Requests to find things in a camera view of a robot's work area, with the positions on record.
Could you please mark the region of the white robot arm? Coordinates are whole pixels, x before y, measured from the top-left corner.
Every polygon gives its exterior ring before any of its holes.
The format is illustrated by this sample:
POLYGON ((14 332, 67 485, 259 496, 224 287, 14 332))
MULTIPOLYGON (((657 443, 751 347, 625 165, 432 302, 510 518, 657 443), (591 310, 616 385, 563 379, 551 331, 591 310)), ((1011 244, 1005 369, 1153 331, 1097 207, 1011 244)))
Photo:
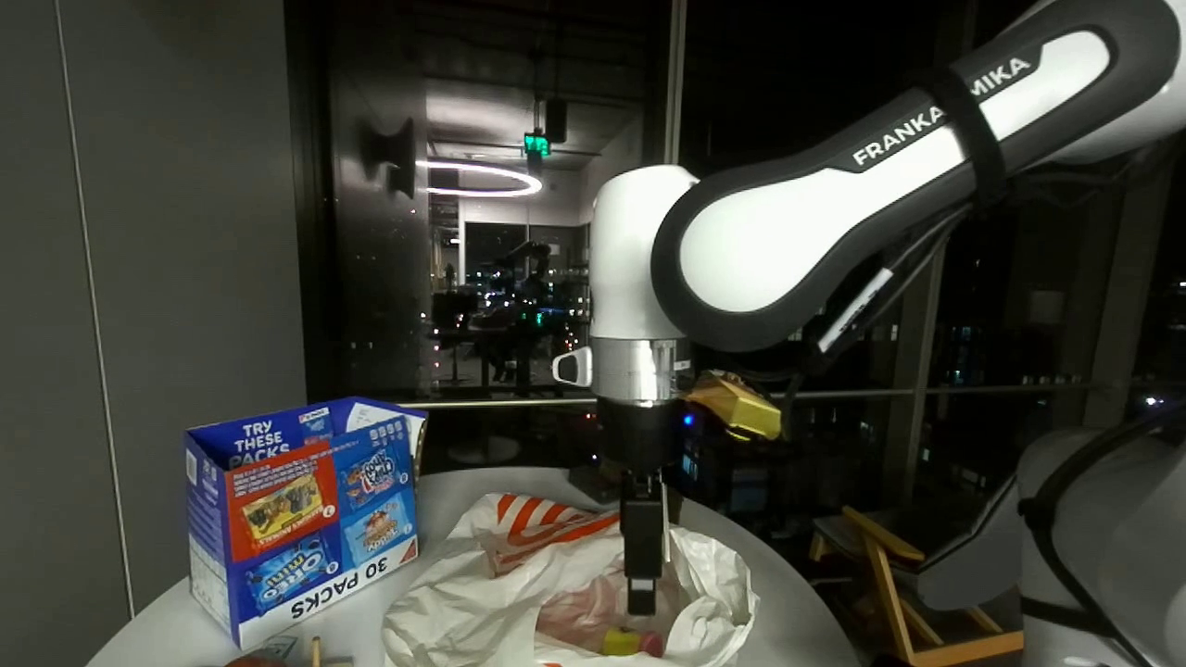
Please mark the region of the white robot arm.
MULTIPOLYGON (((625 606, 657 606, 669 406, 686 353, 794 339, 821 361, 888 302, 956 222, 1048 161, 1097 161, 1183 126, 1186 0, 1041 0, 937 82, 821 143, 600 185, 589 345, 600 416, 625 434, 625 606)), ((1183 667, 1183 448, 1161 406, 1097 438, 1031 443, 1021 492, 1026 667, 1183 667)))

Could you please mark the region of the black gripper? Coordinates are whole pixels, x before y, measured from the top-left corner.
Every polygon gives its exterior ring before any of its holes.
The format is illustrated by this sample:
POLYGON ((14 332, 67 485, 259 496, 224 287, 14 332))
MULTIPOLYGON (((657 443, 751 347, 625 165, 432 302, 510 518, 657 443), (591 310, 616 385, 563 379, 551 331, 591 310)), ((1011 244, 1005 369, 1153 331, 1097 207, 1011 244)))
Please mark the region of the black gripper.
POLYGON ((596 417, 600 455, 618 479, 618 500, 625 500, 618 506, 625 612, 651 616, 665 548, 665 512, 657 492, 664 473, 677 464, 680 406, 631 406, 600 400, 596 417))

